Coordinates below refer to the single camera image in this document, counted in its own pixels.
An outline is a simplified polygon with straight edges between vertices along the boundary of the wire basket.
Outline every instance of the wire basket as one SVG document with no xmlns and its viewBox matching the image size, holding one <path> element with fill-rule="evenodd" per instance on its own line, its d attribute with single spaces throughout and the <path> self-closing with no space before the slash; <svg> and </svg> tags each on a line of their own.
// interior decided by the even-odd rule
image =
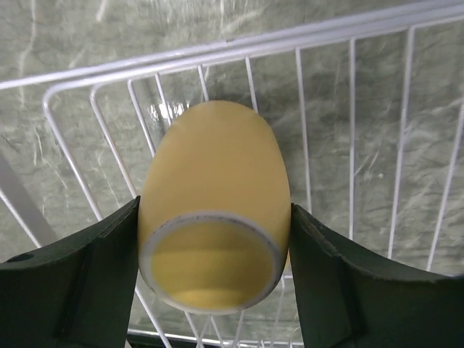
<svg viewBox="0 0 464 348">
<path fill-rule="evenodd" d="M 56 181 L 57 190 L 48 196 L 31 198 L 28 193 L 30 188 L 26 191 L 18 175 L 12 169 L 15 167 L 15 161 L 10 160 L 12 163 L 9 163 L 0 153 L 1 198 L 36 247 L 49 244 L 77 231 L 82 224 L 88 225 L 94 222 L 93 218 L 88 217 L 88 206 L 95 219 L 101 220 L 130 198 L 136 197 L 144 181 L 150 157 L 155 155 L 157 145 L 165 130 L 182 111 L 202 100 L 235 99 L 234 101 L 248 104 L 263 115 L 275 128 L 278 139 L 299 137 L 300 142 L 297 146 L 299 146 L 301 158 L 296 160 L 287 157 L 286 160 L 287 165 L 291 165 L 292 161 L 303 163 L 303 173 L 294 180 L 298 183 L 296 185 L 299 185 L 293 187 L 294 200 L 297 203 L 303 204 L 316 217 L 334 226 L 337 231 L 346 233 L 351 239 L 368 245 L 371 249 L 389 258 L 408 262 L 408 258 L 404 258 L 404 255 L 415 248 L 414 243 L 407 241 L 403 244 L 402 252 L 396 252 L 396 254 L 395 248 L 397 238 L 400 238 L 397 231 L 399 229 L 403 231 L 400 225 L 407 225 L 400 207 L 403 204 L 403 198 L 407 199 L 408 195 L 408 192 L 402 192 L 402 174 L 409 163 L 405 161 L 405 156 L 407 156 L 405 151 L 409 144 L 412 127 L 408 116 L 417 111 L 411 111 L 410 105 L 411 86 L 413 81 L 419 78 L 414 76 L 414 66 L 419 64 L 420 54 L 433 51 L 424 47 L 423 37 L 428 35 L 429 30 L 443 28 L 446 25 L 460 25 L 463 19 L 464 4 L 461 1 L 447 1 L 444 4 L 425 1 L 302 25 L 260 36 L 218 41 L 208 45 L 135 57 L 95 67 L 0 82 L 0 91 L 6 94 L 17 93 L 16 88 L 20 91 L 21 88 L 33 90 L 33 94 L 37 97 L 37 108 L 43 109 L 42 115 L 47 121 L 47 126 L 43 130 L 47 137 L 44 138 L 38 133 L 27 135 L 38 137 L 32 160 L 35 166 L 40 161 L 46 165 L 43 147 L 47 146 L 50 153 L 54 154 L 55 160 L 61 161 L 59 166 L 62 166 L 52 168 L 50 173 L 56 174 L 53 178 L 48 178 L 48 176 L 43 178 Z M 363 101 L 357 95 L 359 90 L 366 87 L 358 85 L 357 77 L 363 73 L 363 59 L 369 55 L 370 51 L 365 48 L 364 43 L 377 40 L 375 44 L 370 45 L 370 48 L 380 47 L 378 56 L 382 57 L 385 55 L 385 52 L 382 52 L 385 38 L 393 37 L 397 38 L 395 47 L 398 54 L 393 56 L 390 54 L 388 57 L 394 57 L 401 69 L 396 72 L 386 71 L 385 76 L 393 74 L 390 79 L 396 83 L 392 86 L 397 87 L 394 92 L 399 95 L 398 113 L 395 119 L 397 122 L 394 124 L 395 127 L 398 125 L 398 129 L 397 139 L 390 139 L 394 149 L 391 152 L 395 156 L 390 163 L 393 169 L 390 173 L 391 185 L 388 186 L 389 206 L 386 208 L 389 212 L 389 224 L 384 225 L 382 234 L 384 237 L 379 239 L 382 245 L 376 249 L 376 245 L 370 244 L 372 241 L 369 240 L 368 233 L 363 233 L 363 229 L 369 229 L 372 226 L 363 226 L 363 222 L 357 216 L 359 212 L 358 178 L 363 174 L 363 170 L 372 168 L 379 154 L 378 151 L 374 151 L 374 155 L 364 161 L 360 160 L 361 157 L 357 153 L 357 142 L 363 141 L 357 132 L 359 124 L 357 122 L 366 122 L 365 116 L 360 116 L 360 113 L 364 111 Z M 346 82 L 336 83 L 335 89 L 339 88 L 339 90 L 333 94 L 333 99 L 346 99 L 341 102 L 346 107 L 344 110 L 346 117 L 341 120 L 343 130 L 331 134 L 328 142 L 321 141 L 315 146 L 312 142 L 317 137 L 311 138 L 309 133 L 318 131 L 315 123 L 324 120 L 317 116 L 318 105 L 314 101 L 317 99 L 318 90 L 313 88 L 311 85 L 313 80 L 308 78 L 306 72 L 310 70 L 311 64 L 319 64 L 318 57 L 328 57 L 320 55 L 320 50 L 324 49 L 330 49 L 333 52 L 332 58 L 325 62 L 327 66 L 336 68 L 331 73 L 336 76 L 336 79 Z M 274 63 L 268 63 L 269 59 L 275 59 Z M 291 86 L 289 84 L 282 86 L 278 72 L 269 70 L 269 67 L 275 69 L 278 66 L 276 62 L 281 66 L 292 67 L 294 76 L 290 78 Z M 240 91 L 228 89 L 227 83 L 224 82 L 234 78 L 239 80 L 243 87 Z M 324 80 L 326 76 L 318 82 L 323 83 Z M 142 85 L 154 89 L 154 96 L 144 94 Z M 278 104 L 282 88 L 294 90 L 294 96 L 282 102 L 286 105 L 285 109 L 273 111 L 272 107 L 269 107 L 269 100 L 276 100 Z M 178 99 L 175 96 L 179 93 L 184 95 L 183 102 L 170 101 L 170 99 Z M 75 107 L 73 101 L 84 98 L 89 101 L 88 109 L 73 109 Z M 464 109 L 461 104 L 462 99 L 459 96 L 451 101 L 448 108 L 455 112 L 449 116 L 455 127 L 451 130 L 452 138 L 448 141 L 449 151 L 442 154 L 446 157 L 446 161 L 438 165 L 440 173 L 443 173 L 439 175 L 440 180 L 443 179 L 441 191 L 432 203 L 424 202 L 429 205 L 438 202 L 435 205 L 436 209 L 431 213 L 435 218 L 434 226 L 429 228 L 430 242 L 424 247 L 427 251 L 426 264 L 416 265 L 416 267 L 427 270 L 435 270 L 433 266 L 443 230 L 442 226 L 451 209 L 448 201 L 454 192 L 452 182 L 455 167 L 460 160 L 459 150 L 464 124 Z M 121 124 L 115 125 L 113 115 L 121 112 L 127 115 L 127 127 Z M 379 115 L 378 123 L 383 122 L 382 117 L 392 112 L 394 113 L 394 110 L 388 109 L 384 115 Z M 280 119 L 275 113 L 284 113 L 285 117 L 292 117 L 296 123 L 299 123 L 299 134 L 288 132 L 285 126 L 279 128 Z M 338 121 L 338 119 L 329 120 L 333 124 Z M 434 125 L 438 129 L 443 122 L 443 120 L 437 120 Z M 316 130 L 312 130 L 311 125 L 315 126 Z M 446 138 L 451 134 L 449 131 L 447 129 L 437 134 L 442 134 Z M 346 153 L 336 154 L 345 162 L 340 167 L 336 167 L 337 173 L 327 174 L 327 180 L 334 181 L 338 175 L 345 178 L 347 184 L 341 190 L 346 189 L 347 199 L 341 205 L 337 205 L 340 202 L 334 202 L 334 211 L 331 215 L 330 212 L 318 210 L 321 191 L 319 186 L 322 179 L 320 179 L 321 174 L 313 169 L 313 160 L 317 162 L 318 149 L 330 148 L 335 138 L 339 142 L 338 146 L 342 144 L 346 149 Z M 288 146 L 284 141 L 281 146 L 286 156 L 291 152 L 294 144 Z M 365 171 L 364 173 L 367 173 L 366 175 L 372 180 L 372 172 Z M 376 180 L 383 179 L 387 174 L 376 173 Z M 76 189 L 75 193 L 81 196 L 78 203 L 70 203 L 69 192 L 73 192 L 71 186 Z M 303 195 L 298 195 L 297 188 L 299 187 L 304 188 Z M 419 201 L 423 198 L 420 195 L 414 197 Z M 47 215 L 44 204 L 46 199 L 56 199 L 57 204 L 76 204 L 77 206 L 68 207 L 68 211 L 72 211 L 72 217 L 63 217 L 61 221 L 70 219 L 73 222 L 78 221 L 74 224 L 61 223 L 60 225 L 57 223 L 56 217 Z M 453 200 L 453 209 L 460 208 L 459 201 L 459 199 Z M 411 203 L 411 196 L 405 204 L 409 203 Z M 462 223 L 459 224 L 459 222 L 455 225 L 458 228 L 462 227 Z M 361 238 L 359 240 L 357 239 L 358 231 Z M 462 237 L 462 233 L 455 236 L 461 246 L 463 245 Z M 460 258 L 455 268 L 439 268 L 435 271 L 453 273 L 462 271 L 463 267 L 464 261 Z M 149 323 L 154 326 L 154 330 L 150 330 L 149 323 L 146 322 L 146 328 L 144 325 L 132 325 L 129 333 L 158 336 L 166 347 L 170 347 L 170 339 L 196 342 L 200 346 L 210 344 L 233 348 L 303 345 L 290 271 L 285 272 L 276 290 L 265 300 L 265 303 L 257 306 L 259 308 L 252 308 L 230 318 L 190 315 L 187 312 L 174 313 L 175 310 L 163 307 L 157 302 L 141 281 L 138 282 L 135 293 L 138 301 L 134 302 L 135 310 L 133 310 L 131 322 L 140 321 L 140 318 L 135 317 L 137 306 L 141 306 L 149 318 Z M 254 328 L 258 323 L 261 323 L 263 328 L 256 333 Z M 190 330 L 191 334 L 185 334 L 187 330 Z"/>
</svg>

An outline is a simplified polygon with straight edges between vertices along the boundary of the metal wire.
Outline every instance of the metal wire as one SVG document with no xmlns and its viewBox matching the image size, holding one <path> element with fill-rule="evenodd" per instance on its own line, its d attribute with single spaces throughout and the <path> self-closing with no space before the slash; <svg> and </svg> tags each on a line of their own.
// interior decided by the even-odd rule
<svg viewBox="0 0 464 348">
<path fill-rule="evenodd" d="M 129 328 L 128 333 L 135 334 L 135 335 L 141 335 L 141 336 L 147 336 L 147 337 L 159 337 L 160 336 L 157 332 L 139 330 L 136 328 Z M 196 342 L 195 337 L 175 335 L 173 333 L 167 333 L 166 337 L 169 339 L 176 339 L 179 341 Z M 216 346 L 216 347 L 220 347 L 220 342 L 215 339 L 203 339 L 203 343 Z M 230 341 L 230 340 L 224 341 L 224 347 L 226 348 L 231 347 L 232 344 L 233 344 L 233 341 Z M 266 348 L 269 346 L 269 344 L 270 344 L 269 340 L 254 341 L 254 340 L 241 339 L 239 340 L 237 345 L 239 345 L 241 348 L 259 348 L 259 347 Z M 274 342 L 274 346 L 287 347 L 288 345 L 289 345 L 288 341 L 275 341 Z M 295 347 L 300 347 L 300 346 L 303 346 L 303 342 L 293 341 L 292 345 Z"/>
<path fill-rule="evenodd" d="M 190 325 L 190 328 L 191 328 L 191 332 L 194 334 L 195 336 L 195 339 L 196 339 L 196 342 L 197 344 L 200 345 L 200 347 L 203 347 L 203 343 L 202 343 L 202 340 L 200 339 L 200 336 L 198 334 L 198 331 L 196 330 L 195 328 L 195 325 L 194 325 L 194 321 L 191 319 L 191 315 L 189 312 L 184 312 L 186 318 L 187 318 L 187 321 L 188 321 L 188 324 Z"/>
<path fill-rule="evenodd" d="M 146 314 L 148 315 L 148 318 L 150 318 L 150 321 L 152 322 L 154 329 L 157 331 L 158 336 L 161 338 L 162 343 L 165 344 L 166 348 L 171 348 L 171 344 L 167 340 L 167 337 L 165 335 L 165 332 L 162 330 L 160 323 L 158 322 L 157 317 L 154 315 L 152 312 L 152 309 L 150 306 L 146 303 L 146 300 L 144 296 L 142 295 L 140 288 L 136 285 L 136 295 L 138 299 L 140 300 L 140 303 L 142 304 L 143 308 L 145 309 Z"/>
<path fill-rule="evenodd" d="M 232 348 L 236 348 L 237 345 L 240 347 L 240 334 L 241 334 L 241 328 L 244 325 L 244 318 L 245 318 L 245 311 L 242 310 L 240 312 L 240 318 L 239 318 L 239 325 L 237 326 L 237 332 L 235 334 L 235 339 L 233 339 L 232 343 Z"/>
<path fill-rule="evenodd" d="M 161 86 L 160 74 L 155 74 L 154 79 L 156 80 L 156 83 L 157 83 L 158 93 L 159 93 L 159 97 L 161 98 L 162 105 L 165 107 L 166 111 L 169 113 L 169 116 L 170 116 L 171 111 L 170 111 L 169 105 L 167 105 L 166 98 L 165 98 L 165 92 L 163 91 L 162 86 Z"/>
<path fill-rule="evenodd" d="M 125 183 L 127 184 L 128 188 L 129 188 L 130 194 L 132 195 L 133 198 L 136 198 L 136 196 L 137 196 L 136 188 L 132 183 L 131 176 L 129 175 L 129 172 L 128 172 L 127 168 L 124 165 L 123 159 L 121 158 L 121 155 L 120 155 L 119 151 L 116 149 L 116 145 L 115 145 L 115 143 L 114 143 L 114 141 L 113 141 L 113 139 L 111 137 L 111 133 L 109 132 L 109 129 L 107 127 L 107 123 L 105 122 L 105 120 L 103 118 L 103 115 L 102 115 L 102 112 L 100 110 L 100 107 L 98 105 L 98 102 L 96 101 L 95 94 L 101 87 L 102 87 L 102 85 L 97 85 L 97 86 L 94 86 L 91 89 L 91 92 L 90 92 L 90 104 L 92 106 L 92 109 L 94 110 L 94 114 L 96 116 L 96 119 L 98 120 L 98 122 L 100 124 L 100 128 L 103 131 L 104 137 L 107 140 L 107 143 L 108 143 L 108 145 L 109 145 L 109 147 L 111 149 L 111 152 L 113 153 L 113 156 L 116 159 L 117 166 L 119 167 L 119 170 L 123 174 L 124 181 L 125 181 Z"/>
<path fill-rule="evenodd" d="M 407 119 L 407 108 L 409 105 L 410 87 L 411 87 L 411 73 L 413 71 L 414 35 L 415 35 L 415 28 L 414 27 L 409 28 L 409 30 L 407 31 L 407 41 L 406 41 L 405 74 L 403 77 L 401 120 L 399 122 L 397 171 L 394 176 L 393 207 L 391 209 L 391 227 L 390 227 L 389 251 L 388 251 L 389 259 L 391 259 L 393 256 L 394 232 L 397 226 L 399 185 L 401 183 L 403 152 L 405 150 L 406 119 Z"/>
<path fill-rule="evenodd" d="M 37 248 L 57 241 L 58 235 L 37 208 L 13 168 L 0 151 L 0 199 Z"/>
<path fill-rule="evenodd" d="M 142 114 L 142 110 L 140 108 L 140 104 L 138 102 L 136 92 L 133 90 L 132 85 L 133 85 L 132 80 L 129 80 L 128 90 L 129 90 L 130 100 L 132 101 L 132 105 L 134 109 L 136 110 L 138 121 L 140 122 L 140 126 L 142 127 L 142 131 L 144 132 L 146 143 L 148 144 L 148 148 L 150 149 L 150 154 L 152 154 L 152 157 L 154 157 L 156 150 L 154 148 L 152 136 L 150 135 L 150 132 L 148 131 L 148 127 L 146 126 L 144 114 Z"/>
<path fill-rule="evenodd" d="M 217 339 L 219 340 L 219 346 L 221 348 L 224 348 L 224 341 L 223 341 L 223 338 L 221 337 L 220 335 L 220 332 L 219 332 L 219 329 L 218 329 L 218 325 L 216 324 L 216 320 L 215 320 L 215 317 L 211 316 L 211 325 L 212 325 L 212 328 L 213 330 L 215 331 L 216 333 L 216 336 L 217 336 Z"/>
<path fill-rule="evenodd" d="M 65 137 L 63 136 L 61 130 L 59 129 L 58 122 L 55 120 L 54 116 L 51 114 L 51 111 L 49 108 L 49 98 L 44 97 L 42 106 L 43 106 L 43 113 L 45 114 L 47 121 L 49 121 L 50 128 L 53 131 L 55 138 L 57 138 L 58 143 L 61 146 L 63 153 L 65 154 L 67 161 L 69 162 L 71 169 L 74 172 L 75 177 L 78 179 L 80 188 L 82 189 L 83 193 L 86 195 L 87 201 L 90 204 L 90 207 L 92 211 L 94 212 L 96 219 L 98 221 L 102 220 L 103 217 L 102 217 L 100 208 L 98 204 L 96 203 L 95 198 L 90 191 L 90 188 L 88 187 L 86 179 L 83 177 L 82 172 L 80 171 L 78 163 L 75 161 L 74 156 L 69 146 L 67 145 Z"/>
<path fill-rule="evenodd" d="M 246 56 L 261 57 L 269 54 L 293 51 L 297 47 L 316 47 L 331 44 L 333 42 L 347 41 L 353 37 L 357 38 L 359 36 L 363 36 L 367 38 L 378 36 L 384 31 L 389 31 L 390 33 L 401 32 L 407 26 L 423 24 L 443 17 L 448 17 L 447 22 L 463 19 L 464 4 L 459 3 L 449 7 L 431 9 L 429 11 L 423 11 L 414 14 L 406 14 L 395 18 L 358 23 L 356 25 L 351 24 L 339 28 L 330 28 L 327 30 L 314 32 L 312 35 L 303 34 L 295 37 L 288 36 L 285 38 L 276 39 L 274 41 L 252 45 L 250 44 L 234 49 L 226 49 L 224 51 L 213 51 L 205 54 L 198 54 L 196 56 L 158 62 L 157 64 L 149 65 L 146 67 L 137 67 L 133 69 L 92 76 L 85 79 L 64 82 L 52 86 L 45 93 L 44 100 L 48 101 L 50 96 L 56 92 L 71 88 L 92 86 L 98 83 L 116 82 L 130 78 L 149 78 L 156 73 L 174 73 L 192 68 L 198 68 L 199 65 L 234 62 L 237 59 L 243 59 Z"/>
<path fill-rule="evenodd" d="M 282 313 L 282 304 L 283 304 L 283 298 L 285 297 L 285 280 L 281 278 L 281 295 L 278 298 L 278 304 L 277 304 L 277 311 L 275 312 L 275 320 L 273 324 L 273 330 L 270 333 L 270 345 L 269 348 L 274 347 L 274 341 L 276 340 L 276 332 L 277 332 L 277 326 L 278 322 L 281 319 L 281 313 Z"/>
<path fill-rule="evenodd" d="M 202 332 L 200 333 L 199 340 L 196 343 L 196 348 L 203 346 L 203 338 L 204 338 L 204 335 L 206 334 L 206 330 L 208 329 L 208 326 L 210 326 L 211 324 L 211 319 L 212 319 L 212 316 L 209 315 L 208 319 L 206 319 L 206 322 L 203 325 L 203 329 L 202 329 Z"/>
<path fill-rule="evenodd" d="M 202 85 L 204 100 L 208 102 L 210 100 L 210 96 L 208 96 L 208 90 L 206 89 L 206 82 L 204 81 L 203 67 L 199 65 L 196 68 L 198 70 L 198 76 L 200 77 L 200 84 Z"/>
<path fill-rule="evenodd" d="M 349 238 L 355 235 L 356 39 L 349 40 Z"/>
<path fill-rule="evenodd" d="M 307 211 L 312 212 L 310 151 L 308 149 L 308 143 L 307 143 L 305 87 L 303 86 L 302 55 L 301 55 L 300 48 L 295 49 L 295 58 L 296 58 L 296 64 L 297 64 L 299 112 L 300 112 L 300 118 L 301 118 L 301 123 L 302 123 L 304 179 L 306 183 L 306 204 L 307 204 Z"/>
<path fill-rule="evenodd" d="M 459 152 L 461 138 L 463 137 L 463 127 L 464 127 L 464 99 L 463 99 L 463 103 L 461 104 L 461 108 L 459 111 L 459 119 L 457 120 L 455 142 L 452 146 L 447 179 L 444 183 L 442 203 L 440 204 L 440 211 L 438 213 L 438 218 L 436 219 L 434 240 L 432 241 L 430 253 L 428 254 L 427 270 L 431 270 L 432 268 L 432 263 L 434 261 L 434 256 L 435 256 L 435 251 L 436 251 L 436 245 L 438 244 L 438 240 L 440 237 L 440 231 L 442 230 L 442 222 L 443 222 L 444 212 L 446 210 L 446 206 L 448 202 L 448 195 L 450 194 L 452 176 L 455 172 L 457 153 Z"/>
<path fill-rule="evenodd" d="M 326 20 L 317 23 L 308 23 L 296 26 L 294 28 L 278 30 L 275 32 L 265 33 L 248 38 L 239 38 L 236 40 L 225 39 L 213 43 L 208 43 L 205 45 L 184 47 L 182 49 L 176 49 L 172 51 L 165 51 L 155 54 L 147 54 L 140 57 L 122 59 L 116 62 L 105 63 L 93 67 L 81 67 L 73 70 L 51 72 L 43 75 L 28 76 L 25 78 L 1 81 L 0 91 L 8 88 L 16 88 L 20 86 L 27 86 L 52 81 L 57 82 L 59 80 L 67 80 L 87 75 L 101 74 L 109 72 L 111 70 L 120 70 L 122 67 L 128 69 L 130 67 L 135 67 L 138 65 L 146 65 L 150 63 L 161 62 L 163 60 L 171 60 L 176 59 L 178 57 L 201 54 L 209 51 L 235 49 L 241 46 L 256 45 L 267 41 L 285 39 L 288 37 L 298 36 L 302 34 L 311 35 L 330 28 L 344 28 L 348 25 L 356 25 L 359 23 L 367 23 L 377 20 L 388 20 L 400 16 L 412 17 L 415 19 L 416 22 L 419 22 L 421 20 L 424 20 L 424 18 L 418 16 L 418 14 L 423 12 L 432 12 L 435 9 L 446 9 L 446 13 L 434 13 L 432 17 L 445 17 L 445 20 L 448 20 L 449 17 L 452 17 L 453 15 L 459 13 L 461 4 L 462 2 L 460 0 L 418 1 L 413 4 L 406 4 L 403 6 L 381 9 L 378 11 L 360 13 L 348 17 L 334 18 L 332 20 Z"/>
<path fill-rule="evenodd" d="M 256 101 L 256 91 L 254 89 L 252 64 L 249 61 L 249 57 L 245 57 L 246 76 L 248 76 L 249 94 L 252 98 L 253 110 L 258 112 L 258 103 Z"/>
</svg>

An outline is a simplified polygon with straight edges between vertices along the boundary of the cup rim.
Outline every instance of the cup rim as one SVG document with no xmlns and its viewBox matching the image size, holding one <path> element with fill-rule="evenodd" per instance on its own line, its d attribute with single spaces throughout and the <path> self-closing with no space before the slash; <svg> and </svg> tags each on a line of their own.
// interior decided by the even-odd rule
<svg viewBox="0 0 464 348">
<path fill-rule="evenodd" d="M 239 225 L 254 234 L 258 241 L 264 243 L 270 251 L 270 256 L 272 258 L 272 271 L 269 281 L 257 296 L 252 297 L 241 306 L 221 310 L 205 310 L 199 307 L 187 306 L 184 303 L 173 299 L 161 288 L 152 276 L 152 254 L 161 240 L 180 227 L 200 222 L 226 222 Z M 274 240 L 269 236 L 264 228 L 256 224 L 254 221 L 231 212 L 224 212 L 221 210 L 201 210 L 178 215 L 177 217 L 163 223 L 159 228 L 156 228 L 141 248 L 138 256 L 138 266 L 146 285 L 148 285 L 163 302 L 166 302 L 179 310 L 193 314 L 229 315 L 250 308 L 266 298 L 274 290 L 281 279 L 281 274 L 285 267 L 285 259 Z"/>
</svg>

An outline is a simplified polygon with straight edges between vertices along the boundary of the wire shelf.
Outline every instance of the wire shelf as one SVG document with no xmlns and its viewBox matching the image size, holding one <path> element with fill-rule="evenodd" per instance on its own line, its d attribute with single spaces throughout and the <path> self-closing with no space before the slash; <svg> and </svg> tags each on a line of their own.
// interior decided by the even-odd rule
<svg viewBox="0 0 464 348">
<path fill-rule="evenodd" d="M 347 44 L 349 52 L 349 237 L 353 239 L 356 234 L 355 226 L 355 140 L 356 140 L 356 53 L 357 42 L 361 39 L 384 36 L 392 33 L 404 32 L 406 35 L 404 74 L 402 82 L 402 103 L 399 123 L 399 140 L 397 144 L 396 172 L 393 188 L 393 205 L 391 209 L 391 225 L 389 226 L 388 257 L 393 257 L 394 240 L 397 229 L 397 216 L 399 206 L 399 195 L 401 191 L 401 177 L 403 154 L 405 150 L 405 134 L 407 132 L 408 103 L 410 100 L 410 85 L 412 79 L 412 66 L 415 45 L 415 34 L 421 28 L 446 23 L 457 22 L 464 19 L 464 4 L 461 1 L 448 1 L 437 4 L 435 1 L 425 1 L 419 4 L 406 5 L 403 7 L 369 12 L 351 17 L 337 18 L 325 22 L 303 25 L 296 28 L 281 30 L 274 33 L 241 38 L 232 41 L 220 41 L 204 46 L 189 47 L 177 51 L 169 51 L 161 54 L 153 54 L 145 57 L 136 57 L 125 61 L 112 62 L 96 67 L 86 67 L 65 72 L 54 72 L 47 75 L 33 76 L 19 80 L 8 80 L 0 82 L 0 91 L 21 86 L 29 86 L 37 83 L 52 83 L 46 90 L 42 99 L 43 113 L 50 124 L 53 135 L 59 143 L 60 149 L 64 153 L 67 161 L 72 168 L 78 184 L 85 194 L 97 220 L 104 217 L 101 207 L 97 202 L 89 186 L 83 171 L 82 163 L 78 163 L 73 155 L 71 146 L 67 143 L 67 137 L 61 130 L 54 111 L 50 106 L 53 97 L 63 92 L 75 90 L 77 88 L 89 88 L 89 102 L 94 116 L 98 121 L 106 142 L 115 158 L 117 166 L 124 178 L 130 195 L 136 197 L 138 191 L 133 183 L 128 168 L 126 167 L 123 156 L 110 133 L 107 121 L 99 106 L 98 95 L 105 86 L 114 83 L 127 83 L 127 93 L 133 105 L 133 110 L 140 124 L 149 153 L 154 156 L 156 146 L 149 126 L 143 115 L 142 107 L 133 84 L 143 79 L 154 79 L 157 93 L 162 105 L 168 109 L 166 93 L 162 86 L 162 76 L 173 73 L 196 71 L 198 84 L 202 92 L 202 99 L 210 99 L 207 90 L 207 79 L 205 75 L 208 69 L 218 65 L 231 62 L 243 63 L 246 79 L 249 87 L 252 107 L 259 112 L 260 105 L 257 100 L 257 93 L 254 81 L 252 62 L 259 57 L 291 52 L 294 55 L 294 64 L 297 72 L 297 88 L 299 100 L 299 117 L 302 125 L 302 144 L 304 149 L 304 184 L 306 188 L 307 208 L 311 212 L 312 202 L 312 181 L 311 181 L 311 153 L 308 147 L 307 136 L 307 101 L 305 100 L 305 84 L 303 78 L 302 53 L 310 48 L 325 46 L 330 44 Z M 433 241 L 428 253 L 426 269 L 432 268 L 436 247 L 442 231 L 442 222 L 450 194 L 451 182 L 456 166 L 457 154 L 460 149 L 464 126 L 464 106 L 461 106 L 457 121 L 455 137 L 452 151 L 449 156 L 446 180 L 442 191 L 439 214 L 434 227 Z M 0 153 L 0 167 L 2 176 L 0 177 L 0 194 L 4 203 L 8 206 L 18 223 L 29 235 L 36 247 L 49 244 L 58 239 L 58 236 L 46 222 L 46 219 L 33 203 L 21 182 L 14 174 L 6 159 Z M 286 274 L 281 279 L 276 291 L 279 291 L 278 302 L 275 309 L 275 318 L 272 323 L 272 333 L 276 332 L 279 324 L 280 314 L 283 306 L 283 298 L 288 291 L 288 283 L 291 282 L 291 274 Z M 185 341 L 197 342 L 197 346 L 210 344 L 218 347 L 279 347 L 279 346 L 302 346 L 300 341 L 280 341 L 274 334 L 262 341 L 243 340 L 241 330 L 246 311 L 242 312 L 238 321 L 236 335 L 233 339 L 224 339 L 214 317 L 210 316 L 202 328 L 197 328 L 189 313 L 185 313 L 188 324 L 191 327 L 193 336 L 180 336 L 165 333 L 162 324 L 157 319 L 154 311 L 150 307 L 146 297 L 140 288 L 136 287 L 136 296 L 140 299 L 155 331 L 142 331 L 130 329 L 132 334 L 144 334 L 147 336 L 158 336 L 166 347 L 170 347 L 170 339 L 181 339 Z M 207 330 L 212 330 L 216 339 L 206 339 Z"/>
</svg>

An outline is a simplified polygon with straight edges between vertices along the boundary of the yellow cup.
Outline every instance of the yellow cup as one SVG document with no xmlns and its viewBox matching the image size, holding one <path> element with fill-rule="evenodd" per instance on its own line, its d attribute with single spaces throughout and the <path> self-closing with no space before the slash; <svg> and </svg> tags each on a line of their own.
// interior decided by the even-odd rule
<svg viewBox="0 0 464 348">
<path fill-rule="evenodd" d="M 281 277 L 290 215 L 286 170 L 269 125 L 237 103 L 196 105 L 171 125 L 146 178 L 141 274 L 178 309 L 244 310 Z"/>
</svg>

